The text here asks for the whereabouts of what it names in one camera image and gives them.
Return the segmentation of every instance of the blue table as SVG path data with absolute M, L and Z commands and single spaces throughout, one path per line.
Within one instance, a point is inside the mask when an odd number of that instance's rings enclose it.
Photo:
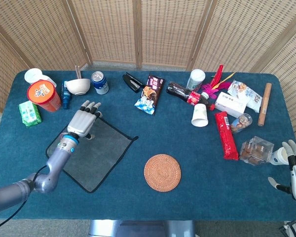
M 45 71 L 57 83 L 74 79 L 74 71 Z M 83 78 L 92 72 L 82 71 Z M 296 203 L 290 195 L 268 183 L 272 176 L 289 184 L 288 166 L 252 166 L 242 161 L 224 160 L 214 110 L 209 124 L 191 125 L 193 106 L 165 92 L 170 81 L 186 85 L 189 72 L 151 72 L 166 79 L 154 116 L 134 107 L 140 94 L 132 92 L 122 80 L 125 72 L 104 72 L 110 90 L 98 95 L 90 88 L 85 95 L 73 96 L 70 109 L 49 113 L 39 108 L 42 123 L 26 128 L 18 104 L 27 101 L 25 71 L 16 75 L 0 124 L 0 187 L 26 178 L 46 162 L 45 149 L 71 120 L 85 100 L 100 101 L 104 118 L 129 136 L 139 136 L 121 162 L 92 194 L 82 190 L 62 173 L 57 189 L 48 195 L 32 193 L 16 218 L 34 219 L 113 219 L 113 220 L 291 220 Z M 146 81 L 149 72 L 130 72 Z M 230 73 L 223 73 L 225 78 Z M 214 73 L 206 73 L 205 83 Z M 258 127 L 258 114 L 246 109 L 253 124 L 234 139 L 238 150 L 253 136 L 281 147 L 282 141 L 295 139 L 278 79 L 270 74 L 236 73 L 233 77 L 263 95 L 266 82 L 273 84 L 265 126 Z M 143 175 L 147 160 L 156 154 L 169 154 L 181 166 L 179 185 L 168 193 L 151 189 Z M 6 218 L 15 208 L 0 213 Z

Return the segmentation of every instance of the red snack package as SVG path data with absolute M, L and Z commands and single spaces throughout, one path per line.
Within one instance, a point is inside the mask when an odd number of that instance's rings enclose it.
M 227 112 L 215 114 L 217 128 L 222 141 L 223 158 L 239 160 L 235 141 L 233 140 L 230 125 L 227 118 Z

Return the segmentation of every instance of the blue bottle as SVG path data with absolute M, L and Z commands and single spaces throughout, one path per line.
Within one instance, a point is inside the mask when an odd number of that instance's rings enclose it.
M 71 94 L 67 89 L 66 80 L 63 80 L 62 86 L 61 86 L 61 99 L 63 101 L 63 108 L 65 110 L 69 109 L 69 101 L 71 98 Z

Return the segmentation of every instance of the white lid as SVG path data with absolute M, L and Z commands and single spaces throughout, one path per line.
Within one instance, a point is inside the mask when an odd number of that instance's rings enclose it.
M 205 72 L 200 69 L 194 69 L 190 77 L 195 81 L 203 81 L 205 79 Z
M 202 92 L 202 93 L 201 93 L 201 95 L 202 95 L 202 96 L 204 96 L 204 97 L 205 97 L 205 99 L 207 99 L 207 100 L 208 100 L 208 98 L 209 98 L 209 95 L 208 95 L 206 92 Z
M 38 69 L 38 68 L 31 68 L 31 69 L 28 69 L 26 71 L 26 73 L 24 74 L 24 79 L 30 83 L 30 84 L 33 84 L 34 82 L 37 82 L 38 81 L 38 78 L 39 76 L 43 75 L 43 72 Z

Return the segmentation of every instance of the green package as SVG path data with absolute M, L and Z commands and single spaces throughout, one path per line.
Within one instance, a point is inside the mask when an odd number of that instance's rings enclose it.
M 19 104 L 19 110 L 22 117 L 22 123 L 24 123 L 26 127 L 34 126 L 41 122 L 38 108 L 31 101 Z

